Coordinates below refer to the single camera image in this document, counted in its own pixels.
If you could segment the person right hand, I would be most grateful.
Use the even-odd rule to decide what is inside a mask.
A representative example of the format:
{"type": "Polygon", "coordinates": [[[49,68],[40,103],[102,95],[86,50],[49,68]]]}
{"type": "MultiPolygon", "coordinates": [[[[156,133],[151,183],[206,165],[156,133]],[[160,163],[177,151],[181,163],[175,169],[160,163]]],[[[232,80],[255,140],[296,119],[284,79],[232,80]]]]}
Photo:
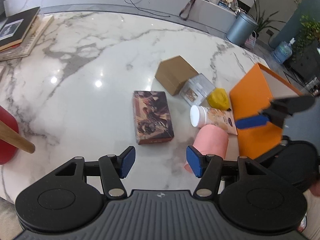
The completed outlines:
{"type": "Polygon", "coordinates": [[[309,190],[314,196],[320,197],[320,181],[312,184],[309,190]]]}

